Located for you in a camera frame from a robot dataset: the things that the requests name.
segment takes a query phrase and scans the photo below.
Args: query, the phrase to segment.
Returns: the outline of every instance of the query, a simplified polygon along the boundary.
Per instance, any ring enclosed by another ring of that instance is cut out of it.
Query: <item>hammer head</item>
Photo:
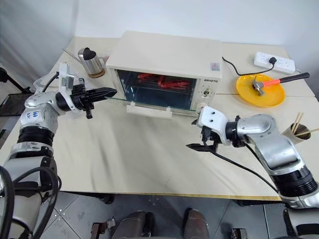
[[[264,95],[264,93],[265,93],[263,91],[264,84],[262,82],[256,82],[256,76],[254,78],[252,87],[254,88],[255,91],[257,91],[259,96],[263,96]]]

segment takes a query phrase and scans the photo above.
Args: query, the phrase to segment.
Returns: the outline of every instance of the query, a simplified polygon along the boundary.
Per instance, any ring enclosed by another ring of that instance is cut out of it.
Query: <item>metal rod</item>
[[[67,49],[62,48],[63,51],[65,51],[67,54],[69,54],[70,56],[72,56],[73,59],[75,59],[77,62],[79,62],[80,64],[82,64],[82,62],[76,58],[71,52],[69,52]]]

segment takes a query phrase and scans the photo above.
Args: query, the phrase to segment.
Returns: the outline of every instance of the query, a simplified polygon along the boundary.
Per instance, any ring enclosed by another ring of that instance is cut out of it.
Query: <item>oven brand label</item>
[[[210,81],[210,82],[215,82],[215,83],[218,83],[217,80],[209,80],[209,79],[204,79],[204,81]]]

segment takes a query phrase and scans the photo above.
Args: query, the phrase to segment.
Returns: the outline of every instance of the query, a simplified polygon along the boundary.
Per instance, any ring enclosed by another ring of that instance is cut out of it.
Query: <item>label on oven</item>
[[[210,70],[211,71],[220,71],[220,65],[217,62],[210,63]]]
[[[217,81],[217,80],[204,79],[204,81],[209,81],[209,82],[218,83],[218,81]]]

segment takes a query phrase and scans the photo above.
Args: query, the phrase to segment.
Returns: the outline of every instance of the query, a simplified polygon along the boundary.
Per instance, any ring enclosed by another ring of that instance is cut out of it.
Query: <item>white bracket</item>
[[[226,124],[228,119],[226,116],[212,107],[205,106],[202,108],[197,125],[199,127],[206,126],[219,135],[220,141],[225,145],[230,145],[230,141],[226,138]]]
[[[167,107],[166,111],[162,111],[157,109],[136,106],[135,102],[131,102],[130,105],[126,106],[126,113],[167,120],[170,120],[172,118],[172,111],[170,107]]]
[[[64,97],[69,108],[74,113],[80,113],[81,111],[75,107],[70,95],[72,94],[74,76],[70,74],[70,67],[65,63],[60,63],[59,68],[59,92]]]

